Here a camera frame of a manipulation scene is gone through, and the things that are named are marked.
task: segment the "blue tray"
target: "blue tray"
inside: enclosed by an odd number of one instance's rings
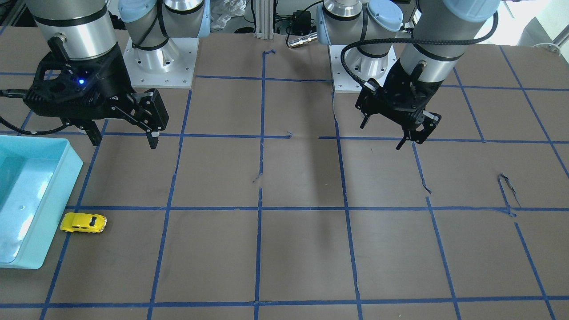
[[[42,266],[82,165],[67,139],[0,136],[0,268]]]

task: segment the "grid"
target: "grid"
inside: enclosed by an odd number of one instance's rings
[[[3,33],[5,28],[0,30],[0,35]],[[500,51],[503,54],[504,59],[506,60],[509,68],[511,69],[512,74],[516,78],[517,83],[519,84],[519,88],[514,87],[483,87],[483,86],[465,86],[462,84],[458,71],[455,69],[454,74],[459,85],[443,85],[443,87],[450,87],[450,88],[460,88],[462,94],[464,95],[465,101],[468,105],[469,111],[472,115],[472,120],[475,123],[476,129],[480,135],[480,139],[460,139],[460,138],[433,138],[429,139],[430,141],[436,142],[469,142],[469,143],[514,143],[514,144],[548,144],[552,148],[553,152],[559,164],[563,168],[565,174],[569,178],[569,173],[567,171],[567,167],[564,164],[562,157],[559,155],[556,146],[558,145],[565,145],[568,144],[569,141],[554,141],[550,138],[545,126],[543,125],[541,119],[537,111],[535,110],[529,96],[527,95],[526,91],[569,91],[569,89],[555,89],[555,88],[525,88],[522,86],[512,64],[510,63],[506,53],[500,47]],[[551,307],[550,301],[566,301],[569,300],[569,295],[567,296],[550,296],[546,293],[541,278],[538,273],[538,269],[534,264],[532,259],[532,255],[530,250],[527,247],[525,238],[522,234],[521,228],[517,222],[513,223],[513,228],[515,228],[517,235],[519,236],[519,240],[523,246],[525,254],[527,256],[527,261],[531,266],[531,270],[535,277],[535,280],[539,286],[539,290],[541,292],[540,296],[496,296],[496,297],[457,297],[455,293],[455,288],[453,285],[451,271],[447,262],[447,256],[445,254],[443,241],[440,235],[437,219],[435,217],[435,211],[485,211],[485,210],[495,210],[500,211],[505,214],[515,214],[516,211],[559,211],[559,212],[567,212],[569,208],[563,207],[521,207],[516,208],[512,207],[508,199],[506,197],[506,192],[502,188],[500,184],[500,189],[502,193],[502,197],[504,199],[504,206],[500,207],[473,207],[473,206],[433,206],[431,204],[430,197],[427,196],[425,198],[425,205],[423,206],[414,206],[414,207],[356,207],[350,206],[348,202],[348,190],[347,190],[347,182],[346,182],[346,173],[344,170],[344,154],[342,151],[343,141],[347,140],[386,140],[386,141],[398,141],[399,138],[394,137],[346,137],[341,136],[340,128],[338,121],[335,119],[335,136],[320,136],[319,139],[321,140],[335,140],[337,145],[337,155],[339,158],[339,171],[341,177],[341,188],[343,192],[343,206],[318,206],[318,207],[276,207],[276,206],[264,206],[263,205],[263,188],[259,188],[258,192],[258,205],[255,206],[241,206],[241,207],[188,207],[188,206],[173,206],[172,205],[172,198],[174,197],[174,190],[176,186],[176,178],[178,175],[178,168],[180,166],[180,157],[182,155],[184,139],[187,137],[200,137],[200,138],[255,138],[260,140],[259,144],[259,172],[258,177],[263,175],[263,156],[264,156],[264,142],[265,139],[290,139],[293,137],[293,134],[290,133],[286,136],[268,136],[265,135],[265,100],[266,100],[266,83],[268,81],[292,81],[292,82],[330,82],[330,80],[326,79],[283,79],[283,78],[273,78],[273,77],[266,77],[266,69],[267,69],[267,55],[277,55],[279,54],[276,50],[268,50],[264,51],[262,55],[257,55],[258,59],[262,61],[262,76],[261,77],[238,77],[238,76],[210,76],[210,75],[197,75],[198,78],[205,78],[205,79],[233,79],[233,80],[257,80],[261,81],[262,89],[261,89],[261,130],[259,135],[246,135],[246,134],[192,134],[186,133],[186,124],[188,121],[188,114],[191,108],[191,98],[192,98],[192,91],[189,92],[187,97],[186,108],[184,111],[184,118],[182,123],[182,129],[180,133],[164,133],[161,136],[165,137],[178,137],[179,144],[178,144],[178,156],[176,159],[176,169],[174,174],[172,175],[171,184],[170,184],[170,191],[168,193],[167,204],[165,207],[154,207],[154,206],[85,206],[82,205],[83,197],[85,195],[85,190],[87,188],[89,179],[91,178],[91,174],[93,171],[93,167],[97,160],[97,155],[99,154],[99,147],[96,147],[90,161],[85,180],[81,186],[81,191],[77,203],[75,206],[68,206],[68,210],[74,210],[75,212],[79,212],[80,210],[129,210],[129,211],[136,211],[136,210],[165,210],[166,214],[164,216],[163,221],[163,229],[162,235],[159,245],[159,253],[158,259],[156,261],[156,268],[154,273],[154,279],[152,282],[152,289],[151,289],[151,296],[148,302],[141,302],[141,303],[56,303],[51,302],[51,297],[57,283],[57,279],[59,276],[59,272],[62,266],[62,263],[65,260],[65,254],[68,248],[69,240],[71,234],[67,234],[65,236],[65,240],[63,242],[63,246],[61,248],[61,252],[59,255],[59,259],[57,262],[57,266],[55,268],[55,272],[53,274],[53,278],[51,280],[50,288],[48,294],[46,296],[46,300],[44,303],[0,303],[0,309],[41,309],[40,319],[44,319],[46,317],[46,312],[48,309],[58,309],[58,308],[70,308],[70,307],[91,307],[91,308],[147,308],[147,319],[152,319],[153,311],[156,308],[164,308],[164,307],[252,307],[254,310],[253,318],[255,320],[259,319],[259,308],[265,306],[303,306],[303,305],[354,305],[357,308],[357,316],[358,319],[364,319],[364,313],[362,311],[362,306],[364,305],[387,305],[387,304],[414,304],[414,303],[451,303],[453,305],[456,318],[462,319],[459,304],[460,303],[469,303],[469,302],[492,302],[492,301],[543,301],[549,312],[551,319],[556,319],[554,311]],[[0,72],[0,75],[11,75],[11,76],[31,76],[30,73],[17,73],[17,72]],[[529,140],[487,140],[483,136],[483,131],[480,128],[480,125],[477,121],[475,112],[469,102],[467,92],[465,88],[476,88],[476,89],[503,89],[503,90],[516,90],[521,91],[527,100],[527,103],[531,107],[533,114],[535,115],[536,120],[538,121],[543,133],[546,137],[543,141],[529,141]],[[28,114],[26,119],[22,124],[22,129],[26,127],[29,119],[31,117],[31,112]],[[108,120],[105,121],[104,126],[102,127],[101,134],[103,136],[144,136],[144,133],[124,133],[124,132],[108,132],[107,131]],[[1,131],[0,133],[13,133],[11,131]],[[70,135],[70,134],[80,134],[80,133],[72,133],[72,132],[61,132],[58,133],[59,135]],[[418,174],[422,180],[422,183],[426,189],[428,189],[428,181],[424,177],[423,167],[421,165],[421,160],[419,156],[418,148],[416,147],[415,143],[412,145],[413,154],[415,157],[415,162],[417,165]],[[169,219],[170,219],[170,212],[171,211],[233,211],[233,210],[245,210],[245,211],[256,211],[257,212],[257,248],[255,254],[255,291],[254,291],[254,301],[172,301],[172,302],[156,302],[156,291],[158,288],[159,276],[162,267],[162,259],[164,254],[164,247],[166,244],[166,238],[168,235],[168,226],[169,226]],[[343,211],[345,213],[345,221],[346,221],[346,233],[348,239],[348,246],[349,246],[349,253],[350,253],[350,261],[352,267],[352,276],[353,276],[353,290],[355,294],[355,299],[351,300],[279,300],[279,301],[263,301],[260,299],[260,282],[261,282],[261,245],[262,245],[262,227],[263,227],[263,212],[264,211]],[[437,245],[440,252],[440,258],[442,260],[444,266],[444,272],[446,274],[448,287],[451,293],[449,298],[412,298],[412,299],[363,299],[360,296],[360,291],[358,289],[358,271],[357,271],[357,264],[356,264],[356,254],[354,252],[354,241],[352,235],[352,218],[351,212],[353,211],[428,211],[431,216],[432,227],[435,232]]]

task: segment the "toy car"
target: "toy car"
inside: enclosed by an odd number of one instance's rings
[[[99,233],[106,227],[106,217],[102,215],[68,212],[63,217],[60,229],[65,232]]]

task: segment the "table surface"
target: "table surface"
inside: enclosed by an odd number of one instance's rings
[[[3,28],[0,48],[0,88],[29,87],[39,30]],[[84,161],[67,209],[109,224],[0,269],[0,318],[568,319],[562,60],[471,46],[427,107],[440,126],[396,151],[397,125],[360,130],[357,95],[333,94],[327,55],[212,34],[192,90],[160,89],[157,149],[120,120],[98,121],[99,147],[55,134]],[[13,99],[0,114],[60,125]]]

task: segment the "white mounting plate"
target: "white mounting plate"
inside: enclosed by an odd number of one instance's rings
[[[341,93],[360,93],[361,87],[360,85],[350,77],[350,75],[344,70],[342,67],[342,62],[340,61],[340,53],[345,46],[343,45],[332,45],[329,47],[330,53],[330,66],[332,67],[332,78],[334,79],[334,92],[341,92]],[[385,78],[387,77],[387,73],[389,69],[395,64],[397,61],[397,57],[395,56],[395,50],[393,50],[393,46],[389,50],[387,54],[388,63],[387,63],[387,71],[384,75],[376,79],[379,84],[383,85],[385,82]]]
[[[133,88],[172,88],[172,89],[191,89],[193,70],[196,66],[197,38],[172,38],[174,43],[182,53],[183,61],[180,67],[172,69],[166,73],[148,73],[138,66],[134,56],[133,41],[129,38],[125,53],[122,57],[125,60],[126,69],[129,72],[130,82]]]

